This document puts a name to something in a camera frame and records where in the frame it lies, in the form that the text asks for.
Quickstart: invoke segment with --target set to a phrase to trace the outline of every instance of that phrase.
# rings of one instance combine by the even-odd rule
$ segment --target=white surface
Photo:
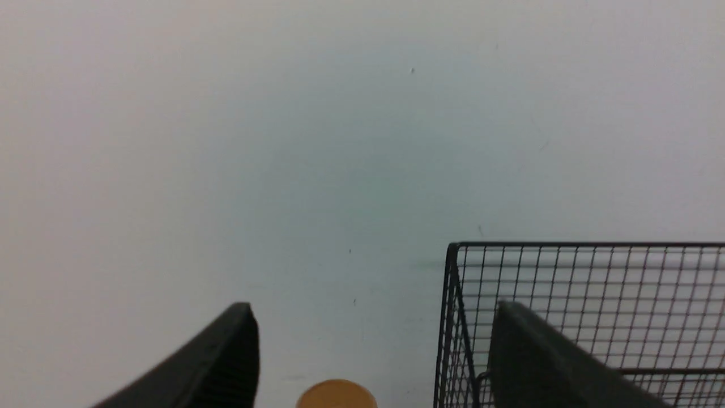
[[[239,299],[260,407],[430,406],[449,241],[725,238],[724,7],[2,2],[0,406],[88,406]]]

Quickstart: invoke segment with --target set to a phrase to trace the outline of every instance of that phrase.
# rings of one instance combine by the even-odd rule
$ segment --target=wire basket frame
[[[434,408],[494,406],[487,370],[501,300],[675,407],[725,407],[724,245],[451,244]]]

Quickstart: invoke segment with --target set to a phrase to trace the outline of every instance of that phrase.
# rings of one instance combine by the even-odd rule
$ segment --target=metal wire grid
[[[449,250],[449,257],[455,251]],[[435,407],[469,407],[475,404],[471,339],[463,313],[461,284],[455,271],[446,268],[439,353],[436,361]]]
[[[608,366],[635,370],[627,377],[665,401],[721,406],[722,250],[720,244],[682,243],[451,245],[446,273],[460,283],[464,314],[458,322],[465,325],[462,337],[470,337],[469,380],[479,388],[472,402],[493,406],[488,382],[474,378],[485,378],[496,305],[508,299],[529,306]],[[443,325],[441,334],[445,339]]]

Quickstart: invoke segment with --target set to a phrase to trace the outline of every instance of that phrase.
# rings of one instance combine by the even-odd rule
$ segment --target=orange cap
[[[327,380],[313,385],[297,401],[297,408],[378,408],[373,394],[348,380]]]

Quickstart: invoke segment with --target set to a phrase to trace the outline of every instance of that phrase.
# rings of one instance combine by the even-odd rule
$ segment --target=black wire mesh
[[[436,408],[493,407],[499,300],[676,407],[725,406],[722,244],[465,242],[446,261]]]

